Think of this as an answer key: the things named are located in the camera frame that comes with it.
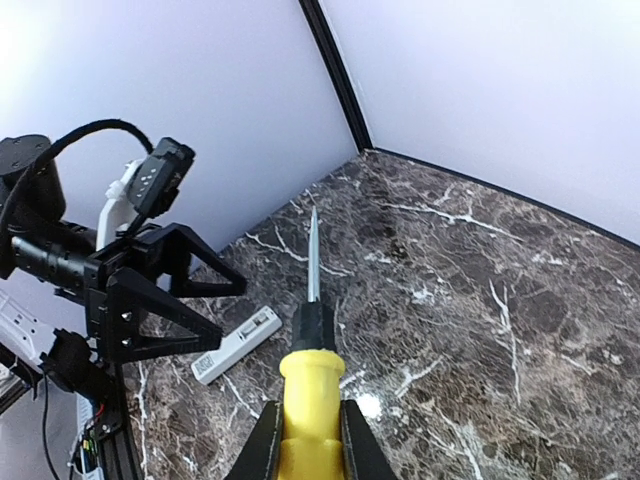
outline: white backdrop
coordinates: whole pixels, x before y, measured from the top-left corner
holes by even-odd
[[[321,0],[375,146],[640,243],[640,3]]]
[[[86,122],[131,121],[155,143],[197,153],[167,218],[221,248],[355,155],[342,109],[297,1],[2,1],[0,138],[52,140]],[[95,226],[104,192],[142,155],[124,133],[65,151],[65,218]],[[82,330],[81,308],[20,272],[0,288],[43,321]],[[55,394],[60,473],[75,422]],[[24,397],[0,420],[0,476],[49,478],[39,417]]]

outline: black wire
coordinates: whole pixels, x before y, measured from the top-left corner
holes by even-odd
[[[49,413],[49,378],[46,374],[43,377],[44,380],[44,411],[42,412],[42,446],[44,447],[44,456],[47,459],[47,465],[51,470],[51,475],[55,480],[60,480],[56,469],[53,467],[51,461],[51,455],[49,455],[49,445],[47,444],[47,414]]]
[[[11,193],[9,193],[9,196],[2,208],[2,212],[0,212],[0,246],[6,245],[9,241],[9,221],[18,206],[20,198],[24,196],[27,186],[33,177],[51,163],[66,147],[77,142],[81,138],[90,135],[91,133],[99,132],[101,130],[123,130],[128,132],[138,139],[148,154],[153,151],[153,145],[147,136],[138,129],[138,127],[129,122],[115,118],[88,123],[87,125],[76,128],[64,137],[56,140],[49,148],[38,155],[38,158],[36,158],[35,161],[22,172],[15,186],[11,190]]]

